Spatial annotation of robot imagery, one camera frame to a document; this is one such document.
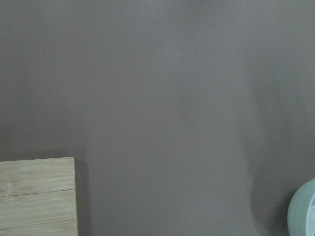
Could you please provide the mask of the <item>mint green bowl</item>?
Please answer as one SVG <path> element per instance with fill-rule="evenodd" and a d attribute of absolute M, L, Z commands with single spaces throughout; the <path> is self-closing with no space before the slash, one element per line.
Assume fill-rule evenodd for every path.
<path fill-rule="evenodd" d="M 287 212 L 290 236 L 315 235 L 315 180 L 303 184 L 293 195 Z"/>

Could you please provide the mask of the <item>bamboo cutting board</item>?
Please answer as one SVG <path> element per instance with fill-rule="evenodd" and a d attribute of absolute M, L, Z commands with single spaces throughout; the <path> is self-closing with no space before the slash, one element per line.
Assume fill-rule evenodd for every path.
<path fill-rule="evenodd" d="M 0 234 L 78 235 L 74 158 L 1 162 Z"/>

